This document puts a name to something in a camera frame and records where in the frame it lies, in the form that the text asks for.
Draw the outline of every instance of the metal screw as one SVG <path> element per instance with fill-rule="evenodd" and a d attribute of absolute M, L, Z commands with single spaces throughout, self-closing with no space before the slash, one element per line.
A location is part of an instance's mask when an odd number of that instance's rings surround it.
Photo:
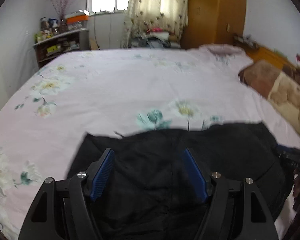
<path fill-rule="evenodd" d="M 219 172 L 214 172 L 212 173 L 212 177 L 214 177 L 215 179 L 219 179 L 221 177 L 221 174 Z"/>
<path fill-rule="evenodd" d="M 246 183 L 252 184 L 252 183 L 253 183 L 253 179 L 251 179 L 251 178 L 246 178 Z"/>
<path fill-rule="evenodd" d="M 87 173 L 85 171 L 80 171 L 78 174 L 77 174 L 78 178 L 82 179 L 84 178 L 85 176 L 87 176 Z"/>
<path fill-rule="evenodd" d="M 48 177 L 48 178 L 45 179 L 44 182 L 47 183 L 47 184 L 50 184 L 52 181 L 53 181 L 53 178 Z"/>

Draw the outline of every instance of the curtain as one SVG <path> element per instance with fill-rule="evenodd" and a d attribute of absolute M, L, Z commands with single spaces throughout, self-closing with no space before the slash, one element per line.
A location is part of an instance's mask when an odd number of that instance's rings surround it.
<path fill-rule="evenodd" d="M 121 46 L 150 28 L 162 28 L 179 40 L 188 24 L 188 0 L 129 0 Z"/>

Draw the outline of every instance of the bed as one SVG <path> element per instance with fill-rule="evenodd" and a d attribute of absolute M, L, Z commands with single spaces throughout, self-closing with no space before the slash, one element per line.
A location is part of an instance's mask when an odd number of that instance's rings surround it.
<path fill-rule="evenodd" d="M 50 62 L 0 111 L 1 231 L 18 238 L 44 178 L 65 178 L 87 132 L 120 137 L 263 121 L 279 143 L 300 148 L 294 129 L 240 83 L 238 72 L 251 63 L 229 45 L 72 52 Z M 279 238 L 295 216 L 292 205 L 290 195 L 275 222 Z"/>

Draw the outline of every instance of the wooden wardrobe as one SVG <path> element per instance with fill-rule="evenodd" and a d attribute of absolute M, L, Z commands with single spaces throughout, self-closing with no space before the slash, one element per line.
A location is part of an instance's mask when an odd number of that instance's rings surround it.
<path fill-rule="evenodd" d="M 247 0 L 189 0 L 189 25 L 181 38 L 183 49 L 203 44 L 233 44 L 233 34 L 242 35 Z"/>

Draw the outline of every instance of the white wall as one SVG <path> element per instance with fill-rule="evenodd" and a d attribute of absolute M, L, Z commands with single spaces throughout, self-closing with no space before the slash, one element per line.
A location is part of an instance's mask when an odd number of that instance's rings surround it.
<path fill-rule="evenodd" d="M 46 0 L 6 0 L 0 7 L 0 110 L 38 69 L 34 33 Z"/>
<path fill-rule="evenodd" d="M 291 0 L 247 0 L 244 35 L 278 49 L 296 64 L 300 54 L 300 13 Z"/>
<path fill-rule="evenodd" d="M 86 9 L 87 0 L 74 0 L 65 13 Z M 58 16 L 50 1 L 46 4 L 45 17 L 56 18 Z M 120 48 L 120 42 L 123 30 L 123 13 L 114 13 L 112 15 L 96 15 L 89 18 L 88 28 L 89 37 L 95 39 L 94 29 L 96 30 L 96 38 L 100 49 L 117 49 Z"/>

